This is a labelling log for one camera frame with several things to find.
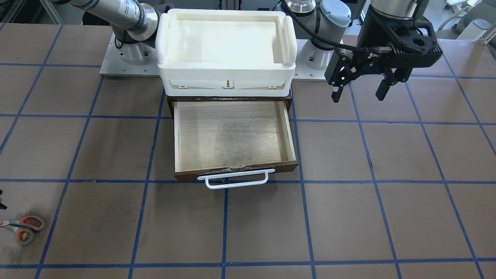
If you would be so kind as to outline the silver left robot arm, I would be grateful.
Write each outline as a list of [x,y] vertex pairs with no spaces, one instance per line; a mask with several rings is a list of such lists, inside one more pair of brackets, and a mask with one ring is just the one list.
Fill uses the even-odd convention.
[[365,75],[383,76],[375,94],[383,101],[390,87],[406,82],[413,69],[439,60],[443,51],[424,16],[428,3],[372,0],[356,46],[341,40],[362,10],[363,0],[281,0],[276,8],[292,18],[298,35],[306,35],[300,62],[325,72],[337,103],[344,87]]

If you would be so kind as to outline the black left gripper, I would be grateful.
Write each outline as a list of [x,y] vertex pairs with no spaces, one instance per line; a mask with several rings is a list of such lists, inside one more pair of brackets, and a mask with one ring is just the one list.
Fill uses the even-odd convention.
[[407,62],[392,43],[386,46],[374,46],[367,52],[353,52],[337,48],[331,56],[325,71],[327,83],[333,86],[331,98],[334,103],[340,101],[344,85],[365,75],[381,75],[381,81],[375,96],[383,101],[390,88],[397,82],[405,82],[413,71],[413,64]]

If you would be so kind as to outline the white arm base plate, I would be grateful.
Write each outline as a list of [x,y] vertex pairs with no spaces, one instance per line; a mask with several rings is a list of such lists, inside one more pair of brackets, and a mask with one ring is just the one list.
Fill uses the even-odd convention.
[[316,48],[307,39],[297,39],[297,44],[298,51],[293,80],[326,82],[324,74],[334,51]]
[[112,34],[100,75],[159,77],[155,49],[141,42],[122,45]]

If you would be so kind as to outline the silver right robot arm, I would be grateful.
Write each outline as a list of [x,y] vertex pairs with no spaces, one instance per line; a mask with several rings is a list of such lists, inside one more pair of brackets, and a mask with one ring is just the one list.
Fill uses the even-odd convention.
[[151,60],[159,27],[160,12],[136,0],[52,0],[55,5],[71,4],[104,21],[112,27],[114,46],[122,59],[143,65]]

